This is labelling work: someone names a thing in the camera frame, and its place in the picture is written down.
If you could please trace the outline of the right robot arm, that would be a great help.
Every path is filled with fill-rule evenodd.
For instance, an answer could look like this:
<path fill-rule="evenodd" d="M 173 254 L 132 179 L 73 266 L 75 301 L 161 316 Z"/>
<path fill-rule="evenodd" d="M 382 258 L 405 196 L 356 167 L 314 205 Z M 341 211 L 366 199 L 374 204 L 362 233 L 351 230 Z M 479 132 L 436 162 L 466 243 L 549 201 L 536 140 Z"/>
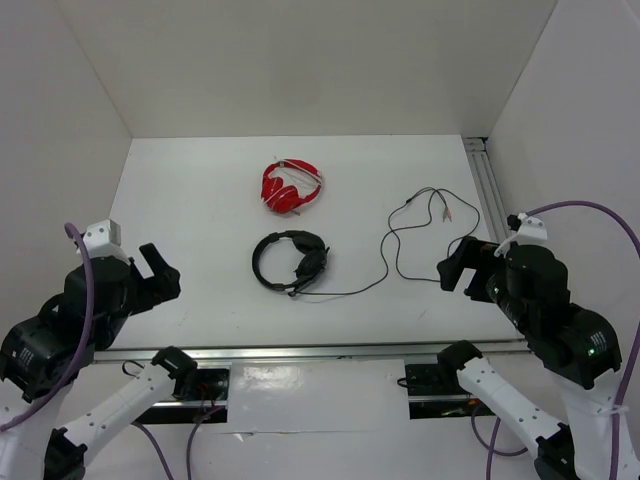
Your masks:
<path fill-rule="evenodd" d="M 495 243 L 473 236 L 437 265 L 440 286 L 465 290 L 492 303 L 524 337 L 559 387 L 567 420 L 549 415 L 501 377 L 471 342 L 458 341 L 438 356 L 436 379 L 448 392 L 478 398 L 524 444 L 541 479 L 636 479 L 635 453 L 622 406 L 622 357 L 613 326 L 570 299 L 568 269 L 538 245 Z"/>

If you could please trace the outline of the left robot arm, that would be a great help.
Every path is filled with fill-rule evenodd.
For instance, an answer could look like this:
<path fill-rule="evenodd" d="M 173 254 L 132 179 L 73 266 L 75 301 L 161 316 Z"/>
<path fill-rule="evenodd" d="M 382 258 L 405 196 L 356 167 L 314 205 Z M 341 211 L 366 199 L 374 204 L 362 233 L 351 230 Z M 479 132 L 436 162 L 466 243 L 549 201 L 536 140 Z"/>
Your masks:
<path fill-rule="evenodd" d="M 87 467 L 124 428 L 156 402 L 189 397 L 197 387 L 197 363 L 181 349 L 159 350 L 140 373 L 98 406 L 58 425 L 74 376 L 111 346 L 129 317 L 176 299 L 180 273 L 153 244 L 140 252 L 151 268 L 145 278 L 133 259 L 91 261 L 92 325 L 77 363 L 86 312 L 84 269 L 71 271 L 62 293 L 38 314 L 15 325 L 1 345 L 1 476 L 4 479 L 81 479 Z"/>

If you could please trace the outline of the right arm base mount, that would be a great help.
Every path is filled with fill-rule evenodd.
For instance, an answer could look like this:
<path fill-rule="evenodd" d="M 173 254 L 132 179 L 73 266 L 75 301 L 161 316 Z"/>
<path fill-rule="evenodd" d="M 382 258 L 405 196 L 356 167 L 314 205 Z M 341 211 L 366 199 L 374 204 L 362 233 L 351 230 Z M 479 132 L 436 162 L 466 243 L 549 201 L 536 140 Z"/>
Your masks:
<path fill-rule="evenodd" d="M 435 363 L 406 364 L 405 374 L 396 384 L 407 393 L 412 420 L 492 414 L 475 396 L 446 381 L 441 367 Z"/>

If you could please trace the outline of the black headset with cable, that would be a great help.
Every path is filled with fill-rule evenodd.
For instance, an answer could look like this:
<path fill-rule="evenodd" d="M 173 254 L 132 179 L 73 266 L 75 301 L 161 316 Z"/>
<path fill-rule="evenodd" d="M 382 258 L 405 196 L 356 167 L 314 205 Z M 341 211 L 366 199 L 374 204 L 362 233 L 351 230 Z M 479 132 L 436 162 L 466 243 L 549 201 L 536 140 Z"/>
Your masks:
<path fill-rule="evenodd" d="M 427 200 L 427 220 L 422 224 L 406 225 L 395 227 L 392 220 L 395 216 L 407 210 L 419 197 L 426 195 Z M 458 194 L 446 188 L 423 187 L 412 194 L 400 206 L 392 210 L 387 216 L 387 231 L 381 237 L 378 253 L 383 262 L 384 273 L 382 276 L 366 286 L 352 291 L 344 292 L 317 292 L 311 286 L 318 281 L 327 269 L 329 264 L 330 247 L 318 235 L 304 230 L 284 230 L 273 232 L 262 238 L 255 246 L 251 256 L 251 269 L 255 279 L 265 289 L 290 298 L 300 296 L 314 297 L 351 297 L 365 293 L 383 283 L 391 271 L 395 271 L 400 278 L 410 282 L 435 283 L 435 278 L 408 276 L 400 268 L 400 256 L 402 251 L 401 233 L 403 231 L 418 230 L 431 226 L 434 222 L 432 203 L 437 198 L 442 204 L 442 220 L 452 222 L 452 209 L 447 201 L 448 198 L 459 202 L 462 206 L 473 212 L 475 220 L 472 228 L 468 232 L 470 235 L 478 230 L 482 214 L 480 208 L 471 202 L 463 199 Z M 262 256 L 272 245 L 287 240 L 301 254 L 296 269 L 293 271 L 294 279 L 289 282 L 272 282 L 265 277 L 261 271 Z"/>

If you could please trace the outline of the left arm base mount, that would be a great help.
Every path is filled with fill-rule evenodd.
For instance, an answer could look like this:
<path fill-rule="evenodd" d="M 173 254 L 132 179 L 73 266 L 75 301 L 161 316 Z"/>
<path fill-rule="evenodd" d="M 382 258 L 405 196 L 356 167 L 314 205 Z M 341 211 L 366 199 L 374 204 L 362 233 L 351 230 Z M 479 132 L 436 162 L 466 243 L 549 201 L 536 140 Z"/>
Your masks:
<path fill-rule="evenodd" d="M 205 423 L 226 423 L 229 388 L 229 367 L 199 368 L 179 394 L 156 402 L 136 421 L 143 425 L 187 425 L 213 411 Z"/>

